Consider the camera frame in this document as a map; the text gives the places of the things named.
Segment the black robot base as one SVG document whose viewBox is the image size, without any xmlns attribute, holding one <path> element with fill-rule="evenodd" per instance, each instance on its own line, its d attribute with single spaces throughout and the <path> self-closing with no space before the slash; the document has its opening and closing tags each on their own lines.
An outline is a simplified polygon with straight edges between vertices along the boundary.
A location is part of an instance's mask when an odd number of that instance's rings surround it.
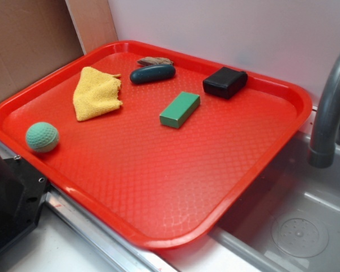
<svg viewBox="0 0 340 272">
<path fill-rule="evenodd" d="M 0 254 L 37 227 L 48 187 L 25 159 L 0 156 Z"/>
</svg>

